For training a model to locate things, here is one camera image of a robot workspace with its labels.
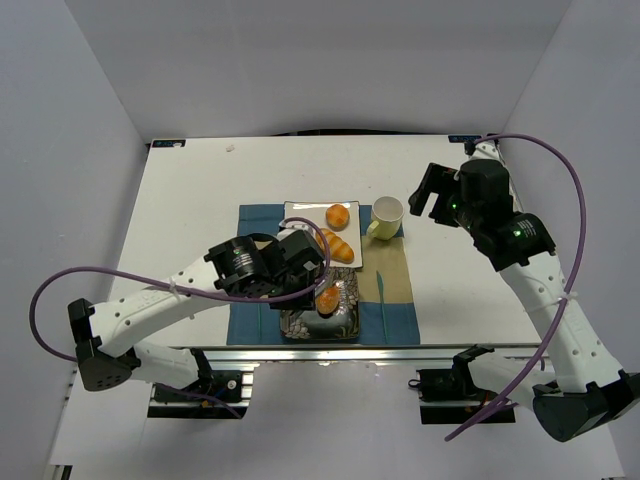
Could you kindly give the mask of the oval bread roll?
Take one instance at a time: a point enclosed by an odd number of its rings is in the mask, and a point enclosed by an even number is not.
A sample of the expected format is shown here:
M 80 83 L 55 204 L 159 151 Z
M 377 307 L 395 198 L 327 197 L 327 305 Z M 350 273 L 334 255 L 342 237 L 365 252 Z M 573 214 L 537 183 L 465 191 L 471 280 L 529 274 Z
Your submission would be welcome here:
M 330 316 L 340 304 L 341 292 L 337 286 L 326 288 L 315 298 L 316 310 L 320 315 Z

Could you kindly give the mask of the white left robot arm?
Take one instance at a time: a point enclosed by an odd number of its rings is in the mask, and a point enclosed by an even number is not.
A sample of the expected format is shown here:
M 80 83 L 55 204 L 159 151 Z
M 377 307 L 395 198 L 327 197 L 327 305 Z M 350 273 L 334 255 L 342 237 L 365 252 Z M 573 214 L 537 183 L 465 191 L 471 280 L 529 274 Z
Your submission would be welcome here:
M 83 386 L 100 392 L 139 380 L 204 392 L 214 381 L 204 352 L 156 345 L 150 336 L 232 302 L 310 309 L 326 270 L 322 239 L 307 230 L 250 234 L 210 248 L 162 287 L 99 304 L 76 300 L 68 316 Z

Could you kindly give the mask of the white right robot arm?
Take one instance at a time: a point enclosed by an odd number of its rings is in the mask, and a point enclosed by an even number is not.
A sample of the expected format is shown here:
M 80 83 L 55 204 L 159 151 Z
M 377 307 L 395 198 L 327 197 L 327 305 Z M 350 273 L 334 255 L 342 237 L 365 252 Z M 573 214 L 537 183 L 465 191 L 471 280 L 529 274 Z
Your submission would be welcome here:
M 568 291 L 555 244 L 542 221 L 515 210 L 507 169 L 475 159 L 453 169 L 430 164 L 409 199 L 414 216 L 461 227 L 520 301 L 541 338 L 549 371 L 520 365 L 494 349 L 473 346 L 453 360 L 449 388 L 466 395 L 495 393 L 530 409 L 554 440 L 567 442 L 624 415 L 639 402 L 639 376 L 628 373 L 604 346 Z

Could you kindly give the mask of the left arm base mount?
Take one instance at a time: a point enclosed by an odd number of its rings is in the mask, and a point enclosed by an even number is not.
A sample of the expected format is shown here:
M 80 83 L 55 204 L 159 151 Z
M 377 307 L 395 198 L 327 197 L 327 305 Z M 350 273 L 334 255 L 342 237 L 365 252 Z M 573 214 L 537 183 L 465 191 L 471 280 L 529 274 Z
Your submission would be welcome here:
M 178 389 L 154 384 L 147 410 L 148 418 L 241 420 L 247 412 L 242 370 L 213 369 L 205 352 L 192 349 L 198 379 Z

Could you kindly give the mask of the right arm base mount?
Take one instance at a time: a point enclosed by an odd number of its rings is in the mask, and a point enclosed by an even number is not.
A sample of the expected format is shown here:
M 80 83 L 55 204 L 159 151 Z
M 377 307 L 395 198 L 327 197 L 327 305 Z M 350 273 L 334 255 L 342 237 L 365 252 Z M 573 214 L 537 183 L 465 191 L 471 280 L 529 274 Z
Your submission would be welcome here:
M 477 387 L 468 365 L 493 348 L 472 346 L 453 358 L 448 369 L 422 369 L 407 382 L 420 402 L 422 425 L 462 425 L 486 407 L 497 393 Z

